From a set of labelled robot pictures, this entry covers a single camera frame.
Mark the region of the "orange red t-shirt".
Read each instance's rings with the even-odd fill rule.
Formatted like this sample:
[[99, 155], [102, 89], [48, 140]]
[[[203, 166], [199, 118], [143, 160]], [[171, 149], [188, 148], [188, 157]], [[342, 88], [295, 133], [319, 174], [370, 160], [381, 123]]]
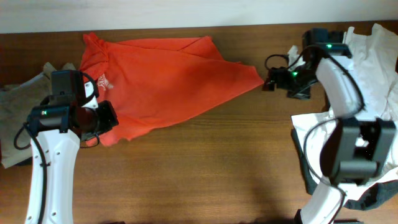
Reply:
[[99, 137], [104, 146], [182, 123], [263, 84], [255, 67], [225, 60], [210, 36], [83, 40], [80, 70], [119, 122]]

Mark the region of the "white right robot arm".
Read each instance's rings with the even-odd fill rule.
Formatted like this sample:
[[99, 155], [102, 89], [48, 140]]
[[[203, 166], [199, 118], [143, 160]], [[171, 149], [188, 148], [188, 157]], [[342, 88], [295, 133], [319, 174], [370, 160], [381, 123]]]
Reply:
[[397, 126], [366, 106], [342, 32], [314, 28], [302, 40], [298, 58], [304, 63], [294, 60], [287, 67], [270, 68], [263, 89], [281, 88], [289, 98], [306, 100], [313, 84], [323, 85], [334, 117], [314, 124], [299, 142], [318, 184], [293, 221], [335, 223], [344, 205], [359, 200], [371, 188], [370, 180], [381, 176]]

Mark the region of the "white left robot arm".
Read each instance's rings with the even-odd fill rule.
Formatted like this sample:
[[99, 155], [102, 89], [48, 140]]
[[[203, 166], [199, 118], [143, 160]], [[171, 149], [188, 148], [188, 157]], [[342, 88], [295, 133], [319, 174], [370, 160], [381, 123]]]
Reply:
[[73, 175], [81, 143], [119, 124], [96, 82], [78, 70], [52, 72], [51, 94], [23, 124], [30, 136], [32, 179], [26, 223], [73, 223]]

